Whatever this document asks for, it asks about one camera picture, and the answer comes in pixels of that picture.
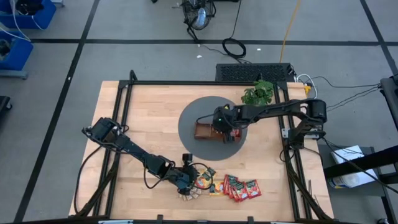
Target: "wire bundle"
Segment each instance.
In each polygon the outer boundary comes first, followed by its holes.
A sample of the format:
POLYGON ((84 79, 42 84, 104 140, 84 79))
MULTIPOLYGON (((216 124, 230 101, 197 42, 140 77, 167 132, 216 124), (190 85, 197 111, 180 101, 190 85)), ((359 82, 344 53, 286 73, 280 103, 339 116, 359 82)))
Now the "wire bundle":
POLYGON ((232 38, 234 36, 234 34, 235 34, 236 23, 238 21, 239 12, 241 10, 241 5, 242 5, 242 0, 240 0, 240 2, 239 2, 238 13, 236 13, 234 29, 232 31, 231 37, 228 37, 227 39, 224 39, 223 42, 222 42, 223 49, 224 49, 225 53, 223 53, 223 52, 221 52, 220 50, 217 50, 217 49, 211 49, 211 48, 209 48, 208 46, 206 46, 204 44, 202 44, 202 46, 206 47, 208 50, 218 52, 218 53, 220 53, 222 55, 225 55, 225 56, 229 56, 229 57, 235 59, 238 63, 251 63, 250 61, 243 59, 246 56, 246 47, 244 46, 244 44, 242 42, 232 38), (239 54, 239 55, 231 53, 225 46, 227 44, 227 42, 234 42, 235 44, 238 44, 242 48, 243 52, 241 54, 239 54))
POLYGON ((333 111, 333 110, 335 110, 335 109, 337 109, 337 108, 340 108, 340 107, 342 107, 342 106, 344 106, 344 105, 346 105, 346 104, 348 104, 348 103, 350 103, 350 102, 352 102, 352 101, 354 101, 354 100, 357 100, 358 98, 361 98, 361 97, 364 97, 364 96, 366 96, 366 95, 368 95, 368 94, 370 94, 370 93, 373 93, 373 92, 377 91, 377 90, 380 88, 380 86, 381 86, 380 83, 371 84, 371 85, 336 86, 336 85, 331 84, 331 83, 329 82, 329 80, 327 80, 327 79, 326 79, 325 77, 323 77, 323 76, 317 76, 317 77, 311 78, 311 77, 310 77, 309 75, 307 75, 307 74, 301 74, 301 75, 299 75, 299 76, 297 77, 297 80, 301 81, 302 83, 306 83, 306 82, 308 82, 308 81, 310 81, 310 82, 312 83, 312 85, 313 85, 313 87, 314 87, 314 90, 315 90, 315 98, 318 96, 317 88, 316 88, 316 86, 315 86, 315 84, 314 84, 314 82, 313 82, 313 80, 316 79, 316 78, 322 78, 322 79, 324 79, 324 80, 327 82, 327 84, 329 84, 329 85, 330 85, 331 87, 333 87, 333 88, 364 88, 364 87, 370 87, 369 89, 367 89, 367 90, 365 90, 365 91, 362 91, 362 92, 360 92, 360 93, 357 93, 357 94, 355 94, 355 95, 353 95, 353 96, 350 96, 350 97, 348 97, 348 98, 346 98, 346 99, 344 99, 344 100, 341 100, 340 102, 338 102, 338 103, 336 103, 336 104, 334 104, 334 105, 327 106, 327 107, 326 107, 326 108, 327 108, 327 112, 331 112, 331 111, 333 111), (302 79, 301 79, 302 76, 307 77, 308 80, 305 81, 305 82, 303 82, 302 79))
POLYGON ((383 183, 381 180, 377 179, 376 177, 374 177, 373 175, 371 175, 370 173, 366 172, 365 170, 363 170, 362 168, 360 168, 358 165, 356 165, 354 162, 347 160, 346 158, 344 158, 343 156, 339 155, 338 153, 336 153, 333 148, 330 146, 332 145, 333 147, 336 147, 337 149, 343 149, 342 147, 339 147, 335 144, 333 144, 332 142, 326 140, 325 138, 322 138, 322 140, 324 140, 324 142, 326 143, 326 145, 328 146, 328 148, 330 149, 331 153, 333 153, 334 155, 342 158, 345 162, 349 163, 351 166, 353 166, 355 169, 357 169, 360 172, 363 172, 364 174, 370 176, 370 178, 372 178, 373 180, 375 180, 376 182, 378 182, 379 184, 381 184, 383 187, 390 189, 391 191, 393 191, 394 193, 398 194, 398 190, 393 189, 392 187, 388 186, 387 184, 383 183))

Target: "potted plant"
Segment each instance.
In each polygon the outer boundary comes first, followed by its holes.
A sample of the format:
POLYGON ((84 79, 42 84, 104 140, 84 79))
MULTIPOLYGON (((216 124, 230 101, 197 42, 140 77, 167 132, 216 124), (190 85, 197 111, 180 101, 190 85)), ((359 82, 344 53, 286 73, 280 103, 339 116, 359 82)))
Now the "potted plant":
POLYGON ((244 95, 241 97, 242 103, 247 105, 267 105, 272 101, 274 96, 274 85, 264 80, 254 82, 254 88, 247 88, 244 90, 244 95))

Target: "white paper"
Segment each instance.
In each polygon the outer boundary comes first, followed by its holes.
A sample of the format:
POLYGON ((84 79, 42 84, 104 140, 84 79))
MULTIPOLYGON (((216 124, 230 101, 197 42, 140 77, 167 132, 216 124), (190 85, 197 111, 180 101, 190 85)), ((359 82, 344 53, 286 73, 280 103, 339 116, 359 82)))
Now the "white paper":
MULTIPOLYGON (((364 156, 359 146, 352 146, 346 149, 335 150, 335 153, 339 154, 341 157, 345 158, 346 160, 353 160, 364 156)), ((345 160, 335 155, 335 153, 331 152, 331 155, 333 156, 336 163, 337 164, 344 163, 345 160)), ((366 172, 372 175, 373 177, 377 178, 376 174, 372 169, 368 169, 366 172)), ((374 179, 372 179, 370 176, 366 175, 363 172, 358 172, 356 173, 356 175, 358 175, 359 177, 359 182, 357 186, 374 181, 374 179)))

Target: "white cable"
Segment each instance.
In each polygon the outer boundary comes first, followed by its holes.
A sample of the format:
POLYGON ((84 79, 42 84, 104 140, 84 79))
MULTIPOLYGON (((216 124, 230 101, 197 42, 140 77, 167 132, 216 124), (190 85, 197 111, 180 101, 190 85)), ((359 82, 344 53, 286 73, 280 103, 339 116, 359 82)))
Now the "white cable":
POLYGON ((41 30, 44 30, 43 28, 41 28, 41 27, 37 24, 37 22, 35 21, 35 18, 33 17, 33 15, 32 15, 32 20, 33 20, 33 22, 36 24, 37 28, 39 28, 39 29, 41 29, 41 30))
POLYGON ((25 38, 23 38, 23 37, 18 37, 17 35, 8 33, 6 30, 4 30, 4 29, 1 28, 1 27, 0 27, 0 29, 1 29, 3 32, 5 32, 6 34, 10 35, 10 36, 13 36, 13 37, 15 37, 15 38, 19 38, 19 39, 22 39, 22 40, 27 40, 27 39, 25 39, 25 38))
POLYGON ((15 5, 16 5, 15 0, 12 0, 12 16, 14 17, 15 26, 17 27, 18 31, 21 32, 21 34, 22 34, 25 38, 17 37, 17 36, 15 36, 15 35, 12 35, 12 36, 13 36, 13 37, 20 38, 20 39, 23 39, 23 40, 27 40, 27 41, 30 42, 29 37, 26 36, 26 35, 23 33, 23 31, 21 31, 21 29, 20 29, 19 26, 18 26, 17 19, 16 19, 16 17, 15 17, 15 5))
POLYGON ((302 76, 305 76, 305 77, 307 77, 307 78, 310 79, 310 81, 311 81, 311 83, 312 83, 312 86, 313 86, 313 89, 315 90, 315 97, 314 97, 314 99, 316 99, 316 98, 318 97, 318 91, 317 91, 317 88, 316 88, 314 82, 312 81, 312 78, 311 78, 309 75, 307 75, 307 74, 301 74, 301 75, 299 75, 299 76, 297 77, 297 80, 299 80, 300 77, 302 77, 302 76))

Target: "wooden table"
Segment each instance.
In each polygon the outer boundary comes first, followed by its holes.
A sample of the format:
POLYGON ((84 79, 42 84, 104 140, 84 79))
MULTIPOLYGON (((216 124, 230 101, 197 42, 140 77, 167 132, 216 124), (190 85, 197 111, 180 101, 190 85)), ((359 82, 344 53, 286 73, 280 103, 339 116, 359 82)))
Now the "wooden table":
MULTIPOLYGON (((100 117, 112 116, 117 87, 118 82, 102 83, 93 124, 100 117)), ((222 96, 241 104, 240 97, 245 88, 247 86, 133 85, 127 117, 130 130, 126 134, 149 153, 163 155, 180 165, 182 154, 188 152, 180 141, 177 128, 183 109, 193 100, 204 96, 222 96)), ((288 83, 288 88, 290 99, 305 98, 301 83, 288 83)), ((305 146, 318 151, 314 140, 306 140, 305 146)), ((84 158, 97 147, 97 144, 88 141, 84 158)), ((196 200, 184 202, 178 197, 176 187, 168 182, 162 182, 149 190, 142 178, 142 163, 130 155, 122 155, 111 218, 154 220, 158 214, 163 214, 165 220, 245 221, 248 216, 253 216, 255 221, 293 221, 285 164, 279 160, 281 150, 278 120, 268 118, 248 127, 243 147, 232 157, 222 161, 204 161, 194 157, 194 162, 203 162, 217 171, 215 180, 222 180, 225 174, 238 176, 241 180, 257 179, 262 196, 241 203, 226 196, 210 197, 206 193, 196 200)), ((319 156, 305 150, 300 153, 305 178, 312 181, 312 194, 326 214, 333 217, 319 156)), ((103 156, 104 150, 95 154, 81 174, 79 209, 98 186, 103 156)), ((157 180, 151 175, 147 175, 147 179, 149 185, 157 180)), ((104 212, 107 194, 108 191, 105 190, 100 214, 104 212)), ((297 198, 302 208, 299 193, 297 198)), ((300 209, 300 213, 304 217, 303 209, 300 209)))

